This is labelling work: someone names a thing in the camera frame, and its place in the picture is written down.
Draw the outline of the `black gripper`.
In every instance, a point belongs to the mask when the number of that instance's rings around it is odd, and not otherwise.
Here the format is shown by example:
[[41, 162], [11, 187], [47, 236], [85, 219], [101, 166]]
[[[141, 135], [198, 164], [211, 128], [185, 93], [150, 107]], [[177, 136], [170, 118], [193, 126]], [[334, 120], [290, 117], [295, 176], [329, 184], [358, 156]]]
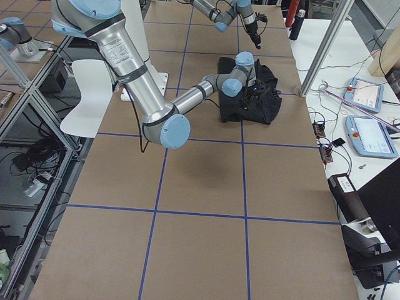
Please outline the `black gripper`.
[[251, 38], [256, 49], [261, 48], [261, 37], [258, 34], [258, 24], [256, 21], [244, 25], [247, 35]]
[[277, 108], [277, 81], [256, 80], [253, 86], [244, 89], [240, 99], [241, 108]]

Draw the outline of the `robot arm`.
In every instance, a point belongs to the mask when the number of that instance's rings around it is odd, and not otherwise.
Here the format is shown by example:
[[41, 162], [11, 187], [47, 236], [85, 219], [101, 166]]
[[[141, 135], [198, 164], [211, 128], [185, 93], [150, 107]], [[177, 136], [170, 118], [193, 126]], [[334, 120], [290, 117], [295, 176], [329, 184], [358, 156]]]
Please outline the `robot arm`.
[[226, 1], [227, 9], [225, 11], [218, 8], [218, 1], [215, 4], [204, 0], [190, 0], [184, 1], [184, 3], [190, 4], [207, 16], [221, 33], [239, 16], [245, 32], [251, 38], [256, 49], [261, 48], [261, 33], [258, 33], [258, 21], [267, 24], [268, 18], [265, 14], [254, 12], [250, 1]]
[[205, 76], [173, 101], [165, 100], [160, 76], [149, 60], [140, 6], [133, 7], [133, 25], [127, 11], [121, 1], [53, 1], [51, 20], [55, 31], [97, 44], [119, 84], [142, 111], [141, 133], [149, 142], [168, 149], [184, 145], [191, 131], [186, 114], [214, 93], [222, 97], [224, 121], [269, 124], [276, 117], [281, 105], [274, 91], [278, 80], [247, 51], [235, 58], [222, 57], [218, 74]]

